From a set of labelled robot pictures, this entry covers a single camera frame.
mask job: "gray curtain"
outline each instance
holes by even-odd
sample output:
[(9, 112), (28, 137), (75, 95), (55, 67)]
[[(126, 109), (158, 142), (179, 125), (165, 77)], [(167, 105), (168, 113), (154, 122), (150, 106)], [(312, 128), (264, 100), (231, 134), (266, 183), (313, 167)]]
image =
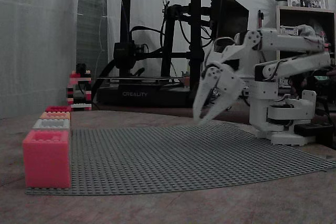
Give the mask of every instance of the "gray curtain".
[(0, 0), (0, 118), (66, 101), (78, 0)]

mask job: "3d printer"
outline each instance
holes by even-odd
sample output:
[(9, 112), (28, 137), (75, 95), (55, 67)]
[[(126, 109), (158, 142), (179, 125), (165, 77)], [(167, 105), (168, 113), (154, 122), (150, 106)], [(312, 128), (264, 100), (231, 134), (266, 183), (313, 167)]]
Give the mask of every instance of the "3d printer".
[[(220, 36), (234, 37), (237, 33), (247, 30), (249, 12), (235, 0), (212, 0), (210, 7), (202, 7), (201, 0), (191, 0), (187, 6), (164, 6), (164, 17), (161, 30), (155, 30), (144, 26), (136, 26), (129, 29), (131, 0), (122, 0), (120, 21), (120, 42), (114, 46), (113, 60), (105, 67), (92, 88), (92, 97), (97, 94), (97, 101), (113, 105), (139, 105), (139, 106), (192, 106), (197, 91), (204, 50), (207, 45)], [(209, 21), (202, 20), (202, 16), (208, 16)], [(239, 23), (232, 22), (239, 18)], [(183, 33), (182, 22), (191, 27), (190, 44), (188, 52), (173, 52), (175, 23), (179, 22)], [(202, 45), (201, 29), (210, 28), (209, 42)], [(160, 33), (161, 47), (153, 52), (145, 52), (144, 46), (137, 45), (132, 39), (135, 30), (152, 30)], [(216, 50), (222, 52), (227, 41), (218, 42)], [(135, 63), (149, 58), (161, 58), (161, 76), (143, 77), (143, 69), (135, 74), (131, 73)], [(185, 58), (190, 60), (190, 87), (176, 81), (171, 77), (171, 64), (173, 58)], [(235, 68), (236, 62), (229, 62)], [(111, 70), (119, 69), (120, 76), (109, 77)], [(100, 86), (104, 81), (117, 81), (117, 85), (110, 87)]]

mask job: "robotic arm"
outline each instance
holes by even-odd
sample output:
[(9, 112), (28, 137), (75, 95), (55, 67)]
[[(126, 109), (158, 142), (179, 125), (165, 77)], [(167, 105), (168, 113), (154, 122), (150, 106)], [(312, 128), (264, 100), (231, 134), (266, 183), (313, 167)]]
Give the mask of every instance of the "robotic arm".
[[(244, 87), (249, 86), (250, 123), (260, 131), (260, 136), (271, 139), (273, 144), (311, 142), (311, 139), (296, 136), (293, 126), (308, 123), (313, 118), (315, 92), (304, 91), (301, 100), (280, 99), (278, 82), (283, 77), (329, 66), (330, 56), (324, 52), (324, 39), (317, 37), (311, 27), (298, 28), (300, 36), (279, 35), (275, 29), (248, 31), (241, 45), (238, 45), (237, 36), (235, 45), (227, 46), (221, 55), (211, 52), (209, 58), (217, 57), (217, 60), (205, 61), (193, 106), (194, 119), (200, 124), (213, 119), (237, 100)], [(260, 63), (261, 52), (276, 50), (309, 53)], [(237, 71), (226, 64), (227, 60), (234, 59), (239, 60)], [(214, 88), (219, 90), (220, 96), (201, 118), (202, 108)]]

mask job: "lego baseplate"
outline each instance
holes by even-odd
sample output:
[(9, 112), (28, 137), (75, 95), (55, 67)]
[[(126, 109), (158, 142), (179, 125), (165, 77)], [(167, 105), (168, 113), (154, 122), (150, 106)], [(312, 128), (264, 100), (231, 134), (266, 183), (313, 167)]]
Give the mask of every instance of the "lego baseplate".
[(232, 124), (74, 130), (72, 187), (36, 195), (127, 195), (235, 186), (336, 167)]

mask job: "red lego brick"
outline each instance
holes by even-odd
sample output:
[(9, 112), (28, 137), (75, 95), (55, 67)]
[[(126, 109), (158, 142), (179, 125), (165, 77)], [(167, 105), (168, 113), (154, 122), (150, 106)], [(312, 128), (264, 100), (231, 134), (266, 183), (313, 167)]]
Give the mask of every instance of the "red lego brick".
[(80, 78), (80, 73), (72, 73), (70, 78)]
[(49, 106), (46, 112), (71, 112), (71, 106)]
[(27, 187), (71, 187), (68, 131), (31, 131), (23, 152)]

